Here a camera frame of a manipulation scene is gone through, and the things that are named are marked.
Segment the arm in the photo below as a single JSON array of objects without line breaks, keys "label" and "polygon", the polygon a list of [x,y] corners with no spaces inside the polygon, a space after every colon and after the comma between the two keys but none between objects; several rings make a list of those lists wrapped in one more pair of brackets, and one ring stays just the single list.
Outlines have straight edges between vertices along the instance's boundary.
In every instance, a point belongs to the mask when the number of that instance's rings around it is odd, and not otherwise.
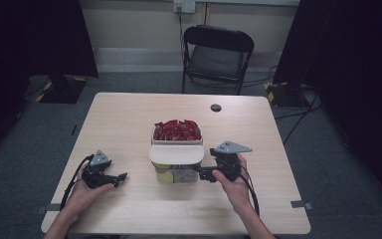
[{"label": "arm", "polygon": [[[239,154],[238,159],[241,165],[247,168],[247,161]],[[242,170],[242,174],[248,178],[245,170]],[[232,182],[219,170],[213,170],[213,175],[222,184],[234,211],[241,217],[250,237],[252,239],[275,238],[251,205],[249,190],[243,179],[239,177]]]},{"label": "arm", "polygon": [[114,188],[113,184],[109,183],[101,187],[90,189],[84,181],[82,181],[83,170],[86,164],[77,174],[78,182],[74,186],[73,192],[67,201],[65,207],[60,211],[55,221],[52,223],[45,235],[45,239],[63,239],[68,233],[71,224],[77,216],[87,209],[100,195]]}]

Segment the wall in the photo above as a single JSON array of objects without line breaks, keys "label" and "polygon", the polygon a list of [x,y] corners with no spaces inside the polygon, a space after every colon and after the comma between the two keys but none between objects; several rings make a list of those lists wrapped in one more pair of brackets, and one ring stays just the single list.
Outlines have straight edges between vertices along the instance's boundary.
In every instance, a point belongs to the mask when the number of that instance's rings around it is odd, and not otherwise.
[{"label": "wall", "polygon": [[[153,61],[155,55],[164,57],[159,65],[182,64],[180,25],[172,1],[81,0],[81,4],[98,65],[135,65],[139,59]],[[244,31],[256,43],[250,67],[269,68],[279,61],[296,8],[197,2],[195,14],[182,14],[182,30],[206,23]],[[117,53],[108,57],[108,50]]]}]

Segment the chair seat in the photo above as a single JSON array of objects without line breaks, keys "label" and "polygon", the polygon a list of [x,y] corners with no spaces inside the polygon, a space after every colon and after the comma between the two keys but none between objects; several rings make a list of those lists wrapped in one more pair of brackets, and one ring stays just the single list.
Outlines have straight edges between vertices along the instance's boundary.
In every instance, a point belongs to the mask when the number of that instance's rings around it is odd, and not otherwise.
[{"label": "chair seat", "polygon": [[239,80],[243,53],[196,46],[191,55],[188,71]]}]

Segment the person's left hand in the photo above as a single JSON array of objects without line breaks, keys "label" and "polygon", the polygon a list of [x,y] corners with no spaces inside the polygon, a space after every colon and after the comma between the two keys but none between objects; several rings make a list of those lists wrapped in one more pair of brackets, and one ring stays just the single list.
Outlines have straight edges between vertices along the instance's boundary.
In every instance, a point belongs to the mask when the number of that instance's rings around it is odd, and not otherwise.
[{"label": "person's left hand", "polygon": [[95,189],[89,188],[82,180],[83,171],[87,164],[83,164],[81,170],[77,174],[77,182],[73,188],[73,192],[67,201],[64,209],[70,210],[74,215],[80,214],[87,209],[100,195],[107,191],[114,189],[114,185],[111,183],[105,184]]}]

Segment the person's right hand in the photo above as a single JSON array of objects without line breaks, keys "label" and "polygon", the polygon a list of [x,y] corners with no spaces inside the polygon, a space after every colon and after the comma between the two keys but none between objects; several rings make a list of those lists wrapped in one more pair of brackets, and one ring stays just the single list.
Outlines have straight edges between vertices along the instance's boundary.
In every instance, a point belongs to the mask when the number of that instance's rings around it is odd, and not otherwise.
[{"label": "person's right hand", "polygon": [[[247,168],[247,161],[240,154],[238,154],[238,160],[241,166]],[[241,174],[248,179],[246,170],[241,168]],[[244,208],[251,206],[249,188],[241,177],[238,177],[235,181],[230,181],[219,170],[213,170],[213,175],[222,184],[223,190],[226,192],[236,213],[240,214]]]}]

